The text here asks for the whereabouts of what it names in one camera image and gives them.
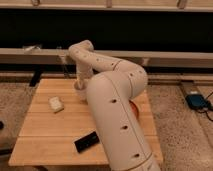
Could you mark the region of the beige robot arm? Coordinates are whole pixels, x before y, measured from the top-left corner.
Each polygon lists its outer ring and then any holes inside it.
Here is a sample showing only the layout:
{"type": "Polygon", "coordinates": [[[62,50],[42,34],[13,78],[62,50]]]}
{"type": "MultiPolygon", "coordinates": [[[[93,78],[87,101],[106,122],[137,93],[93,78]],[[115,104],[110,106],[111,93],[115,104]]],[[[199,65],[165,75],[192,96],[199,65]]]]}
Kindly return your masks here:
{"type": "Polygon", "coordinates": [[[110,168],[161,171],[130,105],[148,84],[143,67],[98,54],[89,40],[71,45],[69,55],[76,62],[77,89],[85,92],[110,168]]]}

